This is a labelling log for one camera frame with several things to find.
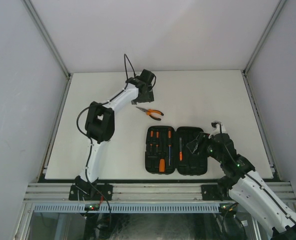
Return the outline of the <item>small screwdriver orange black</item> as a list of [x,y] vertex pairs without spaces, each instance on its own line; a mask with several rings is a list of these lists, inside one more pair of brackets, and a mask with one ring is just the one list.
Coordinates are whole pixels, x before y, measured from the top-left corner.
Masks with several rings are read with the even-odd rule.
[[151,130],[150,131],[150,138],[149,138],[149,144],[150,144],[150,154],[152,155],[152,147],[153,147],[153,136],[154,136],[154,132]]

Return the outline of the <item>small precision screwdriver orange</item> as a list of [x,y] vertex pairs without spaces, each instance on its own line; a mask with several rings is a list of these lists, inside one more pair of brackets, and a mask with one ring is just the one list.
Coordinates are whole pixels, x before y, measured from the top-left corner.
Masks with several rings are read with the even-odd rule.
[[156,132],[156,153],[158,154],[159,147],[159,131]]

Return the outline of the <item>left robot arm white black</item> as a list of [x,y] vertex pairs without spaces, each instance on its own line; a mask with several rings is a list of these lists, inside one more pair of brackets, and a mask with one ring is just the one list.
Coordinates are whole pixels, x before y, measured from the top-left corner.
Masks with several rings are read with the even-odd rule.
[[136,105],[154,101],[154,81],[156,75],[144,69],[140,75],[128,77],[125,86],[112,98],[105,102],[92,102],[77,116],[77,129],[89,140],[89,155],[74,185],[86,200],[92,200],[99,192],[95,186],[99,176],[98,165],[105,145],[115,132],[115,114],[128,103]]

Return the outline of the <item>claw hammer orange black handle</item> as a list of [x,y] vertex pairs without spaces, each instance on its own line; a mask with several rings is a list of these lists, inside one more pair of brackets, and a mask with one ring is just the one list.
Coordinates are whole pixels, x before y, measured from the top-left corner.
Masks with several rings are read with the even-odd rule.
[[165,159],[164,158],[161,158],[160,161],[159,161],[159,173],[164,173],[165,172],[165,167],[166,167],[166,164],[165,164]]

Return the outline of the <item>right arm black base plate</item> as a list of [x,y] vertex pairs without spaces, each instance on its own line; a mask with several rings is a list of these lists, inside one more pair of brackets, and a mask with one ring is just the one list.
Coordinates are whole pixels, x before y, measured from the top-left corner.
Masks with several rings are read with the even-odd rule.
[[201,186],[201,193],[204,201],[223,201],[229,199],[227,188],[218,184],[203,184]]

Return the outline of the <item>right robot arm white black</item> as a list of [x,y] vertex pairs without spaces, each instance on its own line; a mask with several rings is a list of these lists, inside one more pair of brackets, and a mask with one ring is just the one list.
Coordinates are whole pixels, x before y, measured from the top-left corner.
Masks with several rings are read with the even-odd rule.
[[200,133],[186,146],[193,154],[220,163],[225,175],[218,181],[217,192],[222,199],[240,204],[273,240],[296,240],[296,212],[271,190],[254,165],[237,153],[228,134]]

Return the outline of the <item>long nose pliers orange handles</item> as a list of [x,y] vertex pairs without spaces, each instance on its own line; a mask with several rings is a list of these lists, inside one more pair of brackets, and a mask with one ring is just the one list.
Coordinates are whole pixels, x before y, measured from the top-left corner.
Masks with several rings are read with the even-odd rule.
[[150,118],[152,118],[155,121],[161,121],[160,117],[156,117],[156,115],[159,116],[164,116],[164,113],[159,111],[159,110],[155,110],[155,109],[147,109],[147,108],[143,108],[143,107],[136,107],[137,109],[139,109],[140,111],[144,112],[147,116],[149,116]]

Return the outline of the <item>black plastic tool case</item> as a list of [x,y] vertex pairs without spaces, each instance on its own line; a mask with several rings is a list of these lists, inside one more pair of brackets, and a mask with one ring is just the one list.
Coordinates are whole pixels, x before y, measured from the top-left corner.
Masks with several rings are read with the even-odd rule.
[[[172,130],[171,146],[171,166],[168,166],[168,129]],[[152,154],[150,154],[150,131],[154,132]],[[156,132],[159,131],[159,147],[156,153]],[[145,169],[151,174],[169,175],[178,171],[183,176],[200,176],[207,172],[207,157],[192,155],[186,144],[193,141],[200,132],[204,132],[199,127],[181,126],[174,129],[171,126],[155,125],[147,130],[145,141]],[[179,138],[182,137],[183,161],[179,161]],[[159,161],[165,159],[165,172],[159,173]]]

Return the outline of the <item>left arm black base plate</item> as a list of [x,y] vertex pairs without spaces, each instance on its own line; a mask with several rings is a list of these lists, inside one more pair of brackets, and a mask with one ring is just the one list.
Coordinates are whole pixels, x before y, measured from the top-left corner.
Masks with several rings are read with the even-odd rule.
[[89,184],[85,186],[72,185],[69,192],[70,201],[99,201],[105,198],[110,201],[113,195],[113,186],[111,184],[96,185],[95,190]]

